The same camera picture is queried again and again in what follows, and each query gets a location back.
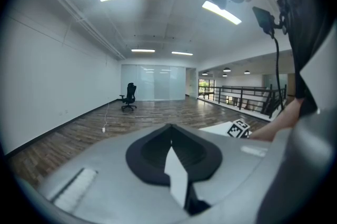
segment window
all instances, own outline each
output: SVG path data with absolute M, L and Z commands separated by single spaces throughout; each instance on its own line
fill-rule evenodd
M 207 99 L 213 100 L 214 98 L 214 88 L 208 87 L 215 87 L 215 80 L 209 79 L 199 79 L 199 97 L 207 96 Z

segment black office chair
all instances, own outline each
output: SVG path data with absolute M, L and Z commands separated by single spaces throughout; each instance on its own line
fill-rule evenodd
M 133 111 L 132 107 L 137 108 L 135 105 L 130 105 L 135 102 L 135 92 L 136 92 L 136 86 L 133 83 L 128 83 L 127 84 L 127 95 L 126 98 L 124 99 L 125 95 L 120 95 L 122 97 L 122 102 L 126 103 L 126 105 L 122 106 L 122 111 L 124 112 L 125 108 L 131 108 Z

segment black metal railing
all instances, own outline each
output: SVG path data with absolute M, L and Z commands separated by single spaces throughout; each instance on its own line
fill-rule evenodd
M 237 106 L 240 110 L 246 109 L 258 111 L 264 115 L 272 117 L 275 110 L 279 108 L 280 99 L 286 99 L 286 85 L 281 88 L 281 98 L 278 89 L 266 87 L 203 87 L 199 86 L 199 97 L 216 101 L 218 103 Z

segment wooden floor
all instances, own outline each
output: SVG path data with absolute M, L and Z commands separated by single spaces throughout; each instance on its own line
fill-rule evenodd
M 110 105 L 105 133 L 102 133 L 102 127 L 107 106 L 77 119 L 10 158 L 14 173 L 36 188 L 52 171 L 90 145 L 160 123 L 199 129 L 243 118 L 252 131 L 266 124 L 254 117 L 189 97 L 181 101 L 137 101 L 137 109 L 124 113 L 121 105 L 118 101 Z

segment black cable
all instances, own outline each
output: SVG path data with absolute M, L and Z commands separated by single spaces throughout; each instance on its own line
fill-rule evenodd
M 284 109 L 283 107 L 283 101 L 282 101 L 282 95 L 281 95 L 281 89 L 280 89 L 280 78 L 279 78 L 279 42 L 276 40 L 274 36 L 272 38 L 275 41 L 276 44 L 276 81 L 277 81 L 277 87 L 279 89 L 279 99 L 281 103 L 281 111 Z

